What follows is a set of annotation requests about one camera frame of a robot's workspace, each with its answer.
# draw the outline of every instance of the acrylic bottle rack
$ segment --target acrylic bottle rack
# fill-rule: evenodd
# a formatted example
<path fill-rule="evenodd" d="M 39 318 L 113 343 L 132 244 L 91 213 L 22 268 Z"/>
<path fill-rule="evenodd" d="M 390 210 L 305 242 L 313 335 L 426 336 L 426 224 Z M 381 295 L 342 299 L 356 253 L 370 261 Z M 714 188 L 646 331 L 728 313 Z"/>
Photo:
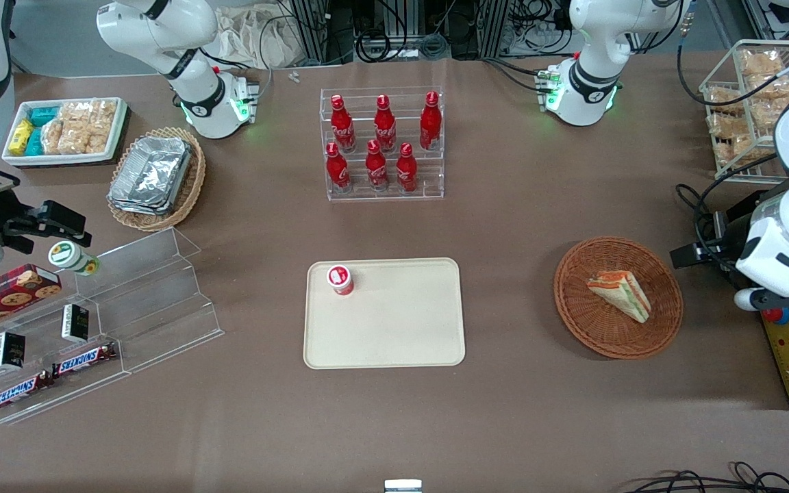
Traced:
<path fill-rule="evenodd" d="M 81 277 L 60 271 L 63 291 L 0 322 L 0 331 L 26 337 L 24 366 L 0 369 L 0 391 L 108 342 L 118 358 L 57 378 L 46 389 L 0 409 L 0 424 L 13 424 L 128 377 L 219 335 L 215 307 L 200 292 L 188 258 L 200 249 L 169 228 L 99 256 L 99 271 Z M 90 311 L 90 340 L 60 337 L 62 307 Z"/>
<path fill-rule="evenodd" d="M 440 149 L 426 151 L 419 146 L 419 118 L 425 108 L 425 95 L 428 91 L 440 94 L 438 107 L 442 115 L 440 128 Z M 331 177 L 328 177 L 325 163 L 325 145 L 334 141 L 331 128 L 331 96 L 339 94 L 355 125 L 357 146 L 353 153 L 342 154 L 348 163 L 348 171 L 353 182 L 353 189 L 346 194 L 335 193 Z M 387 94 L 391 102 L 391 110 L 397 119 L 397 145 L 394 151 L 386 153 L 386 174 L 388 175 L 388 190 L 374 191 L 370 187 L 367 177 L 367 168 L 364 160 L 367 157 L 367 141 L 375 138 L 373 118 L 376 116 L 376 97 Z M 322 134 L 322 172 L 325 173 L 325 186 L 328 200 L 331 202 L 345 202 L 356 200 L 428 200 L 442 199 L 444 196 L 444 150 L 445 126 L 447 115 L 444 108 L 444 93 L 440 86 L 416 86 L 400 88 L 337 88 L 337 90 L 322 90 L 319 107 Z M 401 144 L 409 142 L 413 146 L 413 156 L 418 165 L 416 190 L 401 193 L 397 186 L 397 158 Z"/>

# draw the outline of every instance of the wicker basket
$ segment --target wicker basket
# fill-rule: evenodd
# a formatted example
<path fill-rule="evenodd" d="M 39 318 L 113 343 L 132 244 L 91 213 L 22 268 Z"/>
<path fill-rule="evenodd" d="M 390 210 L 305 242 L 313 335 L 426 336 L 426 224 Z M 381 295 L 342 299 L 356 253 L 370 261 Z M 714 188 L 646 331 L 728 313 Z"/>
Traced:
<path fill-rule="evenodd" d="M 203 156 L 203 149 L 200 149 L 200 144 L 197 139 L 181 128 L 160 128 L 158 130 L 151 130 L 143 137 L 178 137 L 188 142 L 191 146 L 190 162 L 188 162 L 188 170 L 185 172 L 184 181 L 181 183 L 181 190 L 179 190 L 178 199 L 175 200 L 175 208 L 166 216 L 153 216 L 150 214 L 137 214 L 135 212 L 126 212 L 125 210 L 116 209 L 109 203 L 109 209 L 112 210 L 112 215 L 118 222 L 126 227 L 134 227 L 141 231 L 160 231 L 167 227 L 173 227 L 187 218 L 188 213 L 194 208 L 197 199 L 200 197 L 200 188 L 203 187 L 203 179 L 206 177 L 206 158 Z M 123 162 L 126 160 L 127 154 L 135 146 L 138 139 L 130 144 L 128 149 L 123 153 L 119 162 L 118 168 L 115 168 L 115 173 L 112 177 L 112 183 L 118 178 L 118 173 L 123 167 Z"/>
<path fill-rule="evenodd" d="M 589 291 L 601 270 L 629 270 L 651 302 L 644 324 Z M 556 308 L 574 337 L 610 358 L 641 359 L 666 349 L 684 315 L 684 300 L 669 268 L 650 250 L 626 238 L 601 236 L 576 244 L 553 281 Z"/>

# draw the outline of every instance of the teal snack package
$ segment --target teal snack package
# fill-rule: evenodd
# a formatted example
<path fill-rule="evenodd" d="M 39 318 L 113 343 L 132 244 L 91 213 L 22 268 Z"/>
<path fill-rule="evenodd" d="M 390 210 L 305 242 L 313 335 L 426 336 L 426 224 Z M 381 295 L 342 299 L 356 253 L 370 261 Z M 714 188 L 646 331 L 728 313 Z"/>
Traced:
<path fill-rule="evenodd" d="M 44 153 L 44 147 L 41 147 L 41 128 L 37 128 L 29 135 L 29 140 L 26 142 L 26 152 L 23 155 L 41 156 Z"/>
<path fill-rule="evenodd" d="M 60 109 L 58 106 L 35 108 L 29 114 L 29 121 L 32 123 L 32 126 L 42 126 L 56 118 L 59 112 Z"/>

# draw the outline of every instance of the snickers bar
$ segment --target snickers bar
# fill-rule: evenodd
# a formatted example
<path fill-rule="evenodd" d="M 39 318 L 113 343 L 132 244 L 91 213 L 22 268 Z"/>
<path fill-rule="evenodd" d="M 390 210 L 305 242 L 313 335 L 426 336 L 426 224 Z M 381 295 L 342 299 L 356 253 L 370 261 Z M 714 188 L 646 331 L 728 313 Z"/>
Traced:
<path fill-rule="evenodd" d="M 31 393 L 44 389 L 44 387 L 50 387 L 51 385 L 53 385 L 53 375 L 47 370 L 41 370 L 35 377 L 0 392 L 0 409 L 24 396 L 28 396 Z"/>
<path fill-rule="evenodd" d="M 95 347 L 87 353 L 66 359 L 65 362 L 54 363 L 53 378 L 60 378 L 64 372 L 76 371 L 97 362 L 104 362 L 106 359 L 116 358 L 116 356 L 118 356 L 118 353 L 115 353 L 115 343 L 113 342 Z"/>

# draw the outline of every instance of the table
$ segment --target table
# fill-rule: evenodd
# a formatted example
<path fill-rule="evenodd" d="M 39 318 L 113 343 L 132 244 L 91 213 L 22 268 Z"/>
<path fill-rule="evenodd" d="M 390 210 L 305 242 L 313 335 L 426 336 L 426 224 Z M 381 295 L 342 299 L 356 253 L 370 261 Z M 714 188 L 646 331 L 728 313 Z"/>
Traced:
<path fill-rule="evenodd" d="M 688 79 L 719 57 L 686 57 Z M 203 249 L 193 261 L 225 337 L 0 427 L 0 490 L 333 493 L 417 477 L 429 492 L 615 491 L 662 470 L 730 477 L 735 459 L 789 476 L 789 412 L 764 333 L 713 269 L 676 272 L 683 327 L 646 361 L 595 355 L 554 307 L 553 272 L 580 240 L 625 236 L 664 259 L 693 240 L 673 185 L 704 188 L 713 158 L 673 55 L 636 56 L 616 105 L 589 128 L 540 114 L 532 93 L 479 62 L 300 73 L 300 84 L 276 74 L 256 125 L 201 141 L 209 175 L 179 228 Z M 185 125 L 160 76 L 16 81 L 18 102 L 125 98 L 129 140 Z M 319 90 L 425 84 L 447 91 L 447 198 L 328 203 Z M 18 194 L 84 213 L 101 253 L 142 236 L 110 216 L 110 174 L 29 171 Z M 749 190 L 725 185 L 712 205 Z M 53 241 L 37 243 L 29 261 L 44 265 Z M 435 256 L 460 265 L 464 362 L 303 364 L 313 262 Z M 8 253 L 2 268 L 24 261 Z"/>

